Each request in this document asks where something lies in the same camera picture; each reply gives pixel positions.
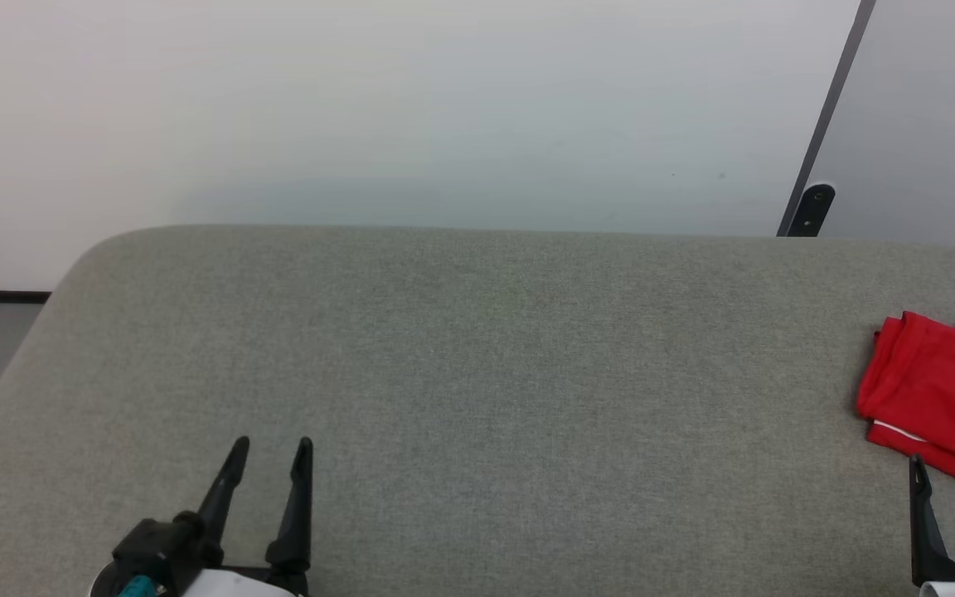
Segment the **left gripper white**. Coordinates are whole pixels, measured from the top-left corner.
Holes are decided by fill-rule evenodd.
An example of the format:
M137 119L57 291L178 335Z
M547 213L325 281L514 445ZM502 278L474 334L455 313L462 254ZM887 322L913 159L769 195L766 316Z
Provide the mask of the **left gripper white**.
M206 565L224 560L222 537L235 488L241 483L250 438L239 437L207 491L197 515L198 553ZM204 568L178 596L308 596L313 512L313 442L300 439L289 469L291 488L275 541L266 549L270 568Z

